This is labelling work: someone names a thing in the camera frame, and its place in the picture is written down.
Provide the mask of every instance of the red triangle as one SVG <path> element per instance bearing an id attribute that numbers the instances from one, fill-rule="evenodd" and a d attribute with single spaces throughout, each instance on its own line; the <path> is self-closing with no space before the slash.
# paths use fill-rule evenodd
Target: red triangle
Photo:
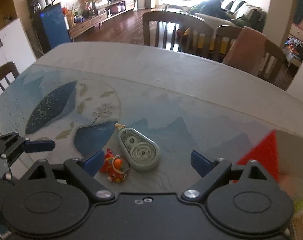
<path id="1" fill-rule="evenodd" d="M 237 164 L 245 165 L 249 160 L 257 160 L 278 182 L 278 151 L 276 130 L 267 135 L 255 148 L 242 157 Z"/>

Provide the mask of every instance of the metal bolt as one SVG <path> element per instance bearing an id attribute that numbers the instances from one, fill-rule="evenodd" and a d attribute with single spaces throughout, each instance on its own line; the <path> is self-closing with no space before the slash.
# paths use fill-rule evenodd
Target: metal bolt
<path id="1" fill-rule="evenodd" d="M 141 204 L 144 204 L 144 201 L 142 201 L 141 199 L 136 199 L 135 204 L 141 205 Z"/>
<path id="2" fill-rule="evenodd" d="M 197 190 L 189 189 L 184 192 L 184 195 L 185 195 L 185 197 L 188 197 L 188 198 L 197 198 L 197 197 L 199 197 L 200 194 Z"/>
<path id="3" fill-rule="evenodd" d="M 10 173 L 6 173 L 5 178 L 6 178 L 7 180 L 11 180 L 12 176 L 11 176 Z"/>
<path id="4" fill-rule="evenodd" d="M 112 193 L 109 190 L 100 190 L 96 192 L 96 196 L 99 198 L 109 198 L 112 196 Z"/>
<path id="5" fill-rule="evenodd" d="M 149 203 L 149 202 L 152 202 L 152 201 L 153 201 L 153 199 L 150 198 L 150 197 L 144 198 L 144 202 L 146 202 L 146 203 Z"/>

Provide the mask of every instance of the sofa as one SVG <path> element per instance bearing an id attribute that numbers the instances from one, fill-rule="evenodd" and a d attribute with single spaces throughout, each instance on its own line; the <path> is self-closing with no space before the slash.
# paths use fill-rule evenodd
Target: sofa
<path id="1" fill-rule="evenodd" d="M 221 25 L 251 27 L 259 32 L 263 31 L 266 13 L 259 7 L 255 7 L 243 0 L 224 0 L 221 8 L 228 15 L 230 20 L 195 13 L 196 16 L 204 19 L 214 30 Z"/>

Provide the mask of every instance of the brown cloth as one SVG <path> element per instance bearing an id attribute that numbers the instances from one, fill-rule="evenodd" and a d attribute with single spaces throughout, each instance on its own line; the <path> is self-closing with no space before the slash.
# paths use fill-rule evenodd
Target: brown cloth
<path id="1" fill-rule="evenodd" d="M 244 27 L 225 56 L 223 64 L 257 76 L 265 56 L 265 42 L 264 34 Z"/>

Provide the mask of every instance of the chair backrest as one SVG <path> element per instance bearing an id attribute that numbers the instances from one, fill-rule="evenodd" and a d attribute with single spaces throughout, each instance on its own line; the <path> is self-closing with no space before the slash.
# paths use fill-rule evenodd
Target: chair backrest
<path id="1" fill-rule="evenodd" d="M 284 52 L 282 51 L 282 49 L 280 47 L 278 47 L 275 43 L 271 42 L 270 40 L 266 40 L 265 54 L 266 54 L 265 65 L 264 65 L 264 68 L 263 68 L 261 74 L 259 75 L 259 77 L 270 83 L 273 83 L 275 81 L 279 71 L 281 70 L 281 68 L 287 64 L 287 59 L 286 59 L 286 56 L 285 56 Z M 276 63 L 274 66 L 272 66 L 273 68 L 272 68 L 271 74 L 266 79 L 266 78 L 264 78 L 264 75 L 265 75 L 265 72 L 266 72 L 268 66 L 272 64 L 272 62 L 271 62 L 272 57 L 274 57 L 276 59 Z"/>
<path id="2" fill-rule="evenodd" d="M 232 46 L 232 40 L 236 40 L 241 31 L 242 31 L 241 27 L 230 26 L 230 25 L 222 25 L 217 28 L 214 52 L 213 52 L 214 61 L 219 61 L 219 55 L 223 44 L 223 38 L 228 39 L 226 51 L 224 53 L 226 55 Z"/>
<path id="3" fill-rule="evenodd" d="M 183 26 L 183 29 L 190 29 L 189 35 L 187 38 L 187 43 L 183 46 L 183 33 L 181 33 L 178 41 L 178 51 L 189 53 L 193 50 L 193 54 L 197 52 L 197 44 L 199 43 L 200 33 L 205 35 L 205 41 L 203 43 L 200 56 L 208 57 L 210 42 L 213 37 L 214 30 L 201 18 L 194 15 L 181 13 L 181 12 L 171 12 L 171 11 L 151 11 L 144 13 L 142 16 L 143 21 L 143 31 L 144 31 L 144 44 L 150 46 L 150 29 L 149 22 L 157 22 L 156 26 L 156 37 L 155 37 L 155 47 L 158 47 L 159 43 L 159 32 L 160 32 L 160 22 L 165 22 L 164 34 L 162 36 L 163 43 L 162 48 L 166 48 L 167 44 L 167 32 L 168 32 L 168 23 L 174 23 L 174 29 L 170 41 L 170 50 L 174 49 L 175 37 L 176 37 L 176 24 Z M 194 31 L 197 31 L 196 40 L 194 40 Z"/>
<path id="4" fill-rule="evenodd" d="M 19 76 L 19 72 L 15 66 L 15 63 L 13 62 L 8 62 L 0 67 L 0 81 L 2 79 L 5 79 L 7 84 L 10 85 L 10 81 L 7 78 L 7 75 L 9 73 L 12 73 L 15 79 Z M 0 82 L 0 88 L 2 91 L 5 91 L 5 88 L 1 84 L 1 82 Z"/>

